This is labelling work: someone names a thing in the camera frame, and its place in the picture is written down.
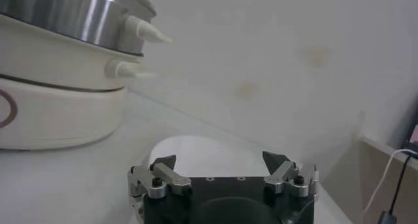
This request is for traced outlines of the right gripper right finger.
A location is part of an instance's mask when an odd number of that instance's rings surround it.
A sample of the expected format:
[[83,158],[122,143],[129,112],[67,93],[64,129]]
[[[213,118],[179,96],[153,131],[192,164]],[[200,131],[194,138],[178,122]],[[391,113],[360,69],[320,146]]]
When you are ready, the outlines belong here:
[[298,167],[285,155],[263,151],[262,158],[270,173],[264,177],[265,185],[275,195],[284,191],[297,198],[319,195],[319,171],[317,165],[304,164]]

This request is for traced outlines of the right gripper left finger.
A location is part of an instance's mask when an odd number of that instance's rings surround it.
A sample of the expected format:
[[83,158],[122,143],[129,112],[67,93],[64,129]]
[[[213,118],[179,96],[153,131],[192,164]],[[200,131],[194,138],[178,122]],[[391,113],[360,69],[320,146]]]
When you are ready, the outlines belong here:
[[163,199],[169,192],[179,196],[192,193],[191,178],[174,171],[176,156],[157,158],[150,165],[131,167],[127,173],[129,196],[139,198],[147,195],[150,199]]

